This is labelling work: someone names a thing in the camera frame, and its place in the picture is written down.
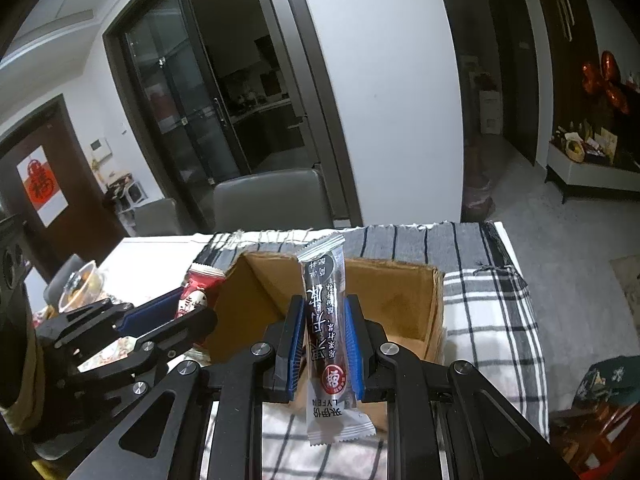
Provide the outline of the red white snack packet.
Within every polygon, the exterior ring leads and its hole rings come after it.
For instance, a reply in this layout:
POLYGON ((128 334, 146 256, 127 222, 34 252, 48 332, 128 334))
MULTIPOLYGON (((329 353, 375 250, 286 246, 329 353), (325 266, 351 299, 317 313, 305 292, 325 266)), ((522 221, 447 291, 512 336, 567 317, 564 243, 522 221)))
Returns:
POLYGON ((213 309, 225 280, 224 271, 207 264, 192 263, 186 272, 175 318, 181 318, 199 307, 213 309))

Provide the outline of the grey white snack bar packet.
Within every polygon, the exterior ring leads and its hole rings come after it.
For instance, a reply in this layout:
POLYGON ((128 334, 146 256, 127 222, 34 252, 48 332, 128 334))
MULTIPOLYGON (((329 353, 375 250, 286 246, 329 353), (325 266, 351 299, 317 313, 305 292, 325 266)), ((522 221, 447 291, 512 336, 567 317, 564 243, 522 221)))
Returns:
POLYGON ((375 434, 373 422, 358 408, 358 382, 350 370, 355 355, 346 313, 344 244, 344 236, 334 233, 297 255, 305 289, 306 424, 312 446, 375 434))

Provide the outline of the clear fruit bowl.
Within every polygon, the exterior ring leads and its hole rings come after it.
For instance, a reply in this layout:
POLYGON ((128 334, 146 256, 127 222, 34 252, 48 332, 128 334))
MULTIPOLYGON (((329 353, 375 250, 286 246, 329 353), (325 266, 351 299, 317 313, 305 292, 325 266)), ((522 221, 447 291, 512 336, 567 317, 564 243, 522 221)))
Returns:
POLYGON ((93 304, 102 294, 104 276, 94 260, 70 276, 58 300, 58 312, 67 313, 93 304))

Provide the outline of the black white plaid tablecloth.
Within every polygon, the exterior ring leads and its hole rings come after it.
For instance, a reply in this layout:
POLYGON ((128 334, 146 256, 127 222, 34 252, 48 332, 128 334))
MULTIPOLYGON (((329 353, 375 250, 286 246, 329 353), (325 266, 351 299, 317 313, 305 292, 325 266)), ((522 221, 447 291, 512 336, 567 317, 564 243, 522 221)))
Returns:
MULTIPOLYGON (((543 436, 548 382, 528 286, 510 240, 492 222, 346 229, 348 258, 426 263, 444 274, 444 360, 465 360, 543 436)), ((262 411, 266 479, 383 479, 382 434, 336 445, 309 444, 304 415, 283 405, 262 411)))

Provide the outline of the grey chair left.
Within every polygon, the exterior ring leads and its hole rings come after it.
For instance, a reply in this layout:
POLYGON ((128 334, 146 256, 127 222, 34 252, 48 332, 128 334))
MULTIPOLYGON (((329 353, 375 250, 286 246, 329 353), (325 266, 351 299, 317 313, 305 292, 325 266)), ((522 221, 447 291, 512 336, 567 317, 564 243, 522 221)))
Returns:
POLYGON ((137 236, 181 235, 183 228, 176 202, 172 198, 162 198, 137 207, 134 230, 137 236))

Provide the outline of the white shoe rack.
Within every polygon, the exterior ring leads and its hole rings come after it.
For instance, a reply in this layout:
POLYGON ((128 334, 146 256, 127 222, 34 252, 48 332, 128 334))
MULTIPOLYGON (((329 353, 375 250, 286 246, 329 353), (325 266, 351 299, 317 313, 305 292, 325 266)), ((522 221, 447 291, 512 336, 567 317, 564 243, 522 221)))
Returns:
POLYGON ((130 172, 114 177, 106 185, 104 206, 114 212, 128 236, 136 236, 134 211, 148 201, 141 183, 130 172))

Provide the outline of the brown cardboard box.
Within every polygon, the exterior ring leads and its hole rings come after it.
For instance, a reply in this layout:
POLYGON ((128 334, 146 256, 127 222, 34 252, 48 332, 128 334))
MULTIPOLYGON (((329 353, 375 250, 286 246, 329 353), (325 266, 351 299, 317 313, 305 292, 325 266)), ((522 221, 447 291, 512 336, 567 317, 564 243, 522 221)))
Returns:
MULTIPOLYGON (((422 361, 436 364, 442 339, 439 270, 425 264, 344 259, 346 300, 357 297, 364 318, 381 324, 389 341, 412 351, 422 361)), ((212 365, 228 362, 261 341, 270 325, 285 319, 292 297, 301 296, 305 301, 302 269, 293 256, 248 252, 221 271, 226 280, 214 307, 217 325, 206 340, 212 365)), ((304 313, 303 356, 293 400, 302 398, 305 408, 307 386, 304 313)), ((369 416, 375 430, 378 412, 387 414, 384 402, 363 403, 358 399, 358 408, 369 416)))

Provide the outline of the red gift bag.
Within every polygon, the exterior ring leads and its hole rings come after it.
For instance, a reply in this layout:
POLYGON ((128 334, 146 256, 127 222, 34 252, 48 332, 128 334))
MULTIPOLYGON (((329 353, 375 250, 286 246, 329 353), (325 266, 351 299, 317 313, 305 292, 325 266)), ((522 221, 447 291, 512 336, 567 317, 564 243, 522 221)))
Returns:
POLYGON ((581 479, 639 477, 639 358, 593 364, 567 410, 550 414, 550 443, 581 479))

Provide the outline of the red fu door poster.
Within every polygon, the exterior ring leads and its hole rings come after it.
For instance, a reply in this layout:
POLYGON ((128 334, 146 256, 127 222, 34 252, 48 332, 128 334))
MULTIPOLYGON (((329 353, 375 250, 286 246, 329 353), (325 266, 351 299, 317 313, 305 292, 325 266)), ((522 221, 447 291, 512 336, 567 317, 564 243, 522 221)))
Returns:
POLYGON ((68 201, 58 184, 47 154, 40 145, 23 158, 16 170, 20 175, 29 203, 45 228, 68 207, 68 201))

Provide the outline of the grey chair near box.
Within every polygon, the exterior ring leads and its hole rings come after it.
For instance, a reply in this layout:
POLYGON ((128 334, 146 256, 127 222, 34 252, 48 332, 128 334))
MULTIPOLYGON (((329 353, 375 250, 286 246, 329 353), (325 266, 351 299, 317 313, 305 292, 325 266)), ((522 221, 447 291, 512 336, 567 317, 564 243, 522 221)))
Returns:
POLYGON ((217 231, 332 229, 321 174, 287 169, 235 178, 214 188, 217 231))

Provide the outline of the dark glass sliding door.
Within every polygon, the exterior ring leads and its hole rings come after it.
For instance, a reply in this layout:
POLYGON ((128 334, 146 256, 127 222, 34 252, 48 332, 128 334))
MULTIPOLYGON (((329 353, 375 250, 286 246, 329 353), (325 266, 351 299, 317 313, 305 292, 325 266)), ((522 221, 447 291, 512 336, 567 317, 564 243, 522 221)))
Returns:
POLYGON ((322 184, 332 223, 362 212, 305 0, 129 0, 103 36, 122 108, 163 194, 190 228, 243 183, 288 197, 322 184))

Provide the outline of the white low tv cabinet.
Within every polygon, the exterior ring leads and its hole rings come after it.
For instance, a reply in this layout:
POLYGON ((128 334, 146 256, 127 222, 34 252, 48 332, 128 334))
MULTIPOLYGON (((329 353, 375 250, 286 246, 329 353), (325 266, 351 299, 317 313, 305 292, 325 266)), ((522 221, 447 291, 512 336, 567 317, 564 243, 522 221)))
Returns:
POLYGON ((573 162, 553 144, 549 145, 546 170, 544 182, 556 185, 561 192, 563 204, 569 198, 639 200, 638 172, 588 162, 573 162))

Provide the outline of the red foil balloon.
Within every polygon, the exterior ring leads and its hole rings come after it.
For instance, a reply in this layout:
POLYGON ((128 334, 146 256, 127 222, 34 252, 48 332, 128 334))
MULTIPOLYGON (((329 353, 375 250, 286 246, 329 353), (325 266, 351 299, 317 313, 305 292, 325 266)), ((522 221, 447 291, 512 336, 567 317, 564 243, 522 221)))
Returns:
POLYGON ((620 86, 620 70, 611 51, 602 52, 599 65, 591 61, 582 64, 582 88, 590 96, 603 91, 608 104, 625 115, 629 114, 628 102, 620 86))

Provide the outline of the wall intercom panel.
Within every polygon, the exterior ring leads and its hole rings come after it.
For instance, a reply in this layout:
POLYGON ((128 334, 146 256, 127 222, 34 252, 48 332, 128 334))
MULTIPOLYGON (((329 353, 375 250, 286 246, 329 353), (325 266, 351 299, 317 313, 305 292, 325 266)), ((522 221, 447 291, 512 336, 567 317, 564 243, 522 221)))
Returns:
POLYGON ((99 138, 89 144, 92 159, 100 164, 113 155, 111 147, 105 138, 99 138))

